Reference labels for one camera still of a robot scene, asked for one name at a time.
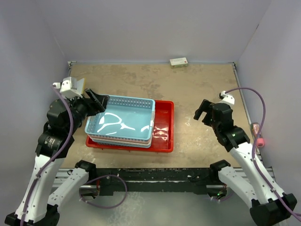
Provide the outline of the light blue perforated basket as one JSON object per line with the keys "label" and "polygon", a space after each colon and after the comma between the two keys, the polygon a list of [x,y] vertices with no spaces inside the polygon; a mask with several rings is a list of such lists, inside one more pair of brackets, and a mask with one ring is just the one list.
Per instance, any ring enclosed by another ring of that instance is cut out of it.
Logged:
{"label": "light blue perforated basket", "polygon": [[153,99],[110,95],[106,110],[88,118],[85,132],[94,140],[148,142],[153,134],[155,105]]}

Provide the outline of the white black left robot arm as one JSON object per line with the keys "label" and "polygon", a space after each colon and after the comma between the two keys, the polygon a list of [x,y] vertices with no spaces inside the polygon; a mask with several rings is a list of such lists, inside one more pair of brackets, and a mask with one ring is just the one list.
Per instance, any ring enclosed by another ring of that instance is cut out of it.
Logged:
{"label": "white black left robot arm", "polygon": [[96,181],[96,165],[80,161],[75,166],[76,175],[58,188],[58,194],[51,194],[57,172],[74,142],[73,134],[86,117],[103,113],[110,99],[109,95],[99,95],[91,89],[85,92],[87,97],[69,98],[56,92],[59,98],[49,106],[26,193],[17,210],[6,216],[6,225],[55,226],[71,193],[83,183],[91,185]]}

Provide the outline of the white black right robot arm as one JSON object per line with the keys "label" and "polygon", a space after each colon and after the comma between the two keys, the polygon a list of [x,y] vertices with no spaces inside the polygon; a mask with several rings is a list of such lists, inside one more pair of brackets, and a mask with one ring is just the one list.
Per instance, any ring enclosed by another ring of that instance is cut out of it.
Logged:
{"label": "white black right robot arm", "polygon": [[214,184],[221,182],[234,191],[248,206],[250,215],[258,226],[273,226],[293,214],[297,199],[286,194],[252,153],[252,144],[245,131],[234,125],[233,110],[227,102],[212,103],[204,99],[195,111],[194,119],[202,113],[202,122],[212,127],[218,142],[239,163],[245,177],[238,175],[231,165],[218,161],[210,165],[209,179]]}

